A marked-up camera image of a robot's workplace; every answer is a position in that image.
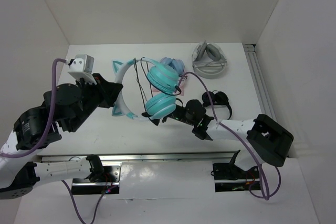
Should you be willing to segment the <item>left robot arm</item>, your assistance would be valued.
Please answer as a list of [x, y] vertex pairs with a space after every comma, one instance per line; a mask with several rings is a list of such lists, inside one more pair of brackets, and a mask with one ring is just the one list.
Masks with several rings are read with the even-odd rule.
[[[1, 157], [1, 199], [16, 199], [31, 192], [35, 187], [61, 180], [81, 178], [99, 181], [104, 174], [98, 155], [59, 163], [38, 163], [36, 155], [49, 144], [61, 140], [59, 129], [74, 133], [96, 108], [115, 105], [123, 85], [106, 81], [100, 74], [93, 74], [96, 84], [84, 80], [75, 84], [61, 84], [56, 88], [55, 111], [44, 144], [35, 152], [21, 158]], [[24, 112], [14, 123], [1, 152], [24, 153], [41, 139], [47, 125], [51, 107], [51, 92], [44, 93], [41, 106]]]

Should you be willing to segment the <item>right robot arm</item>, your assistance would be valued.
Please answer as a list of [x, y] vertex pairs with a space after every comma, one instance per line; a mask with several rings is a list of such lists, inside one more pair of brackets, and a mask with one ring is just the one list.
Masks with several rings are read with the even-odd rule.
[[147, 105], [146, 112], [155, 125], [167, 118], [191, 125], [192, 133], [201, 140], [237, 140], [246, 144], [246, 150], [239, 151], [229, 165], [235, 178], [258, 164], [282, 167], [293, 143], [293, 135], [265, 114], [250, 120], [217, 120], [206, 114], [199, 100], [190, 100], [185, 107], [157, 102]]

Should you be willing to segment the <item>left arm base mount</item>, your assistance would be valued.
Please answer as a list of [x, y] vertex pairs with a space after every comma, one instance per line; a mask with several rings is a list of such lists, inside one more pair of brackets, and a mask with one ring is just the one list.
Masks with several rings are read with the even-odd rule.
[[120, 192], [121, 162], [102, 161], [104, 172], [93, 181], [74, 178], [71, 182], [73, 195], [117, 195]]

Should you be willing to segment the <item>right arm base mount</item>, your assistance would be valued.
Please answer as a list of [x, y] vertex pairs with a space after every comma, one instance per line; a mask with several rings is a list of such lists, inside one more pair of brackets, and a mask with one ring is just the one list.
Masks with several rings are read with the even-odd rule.
[[260, 190], [259, 170], [253, 166], [248, 171], [237, 167], [235, 162], [240, 151], [236, 151], [229, 162], [213, 163], [211, 175], [215, 192]]

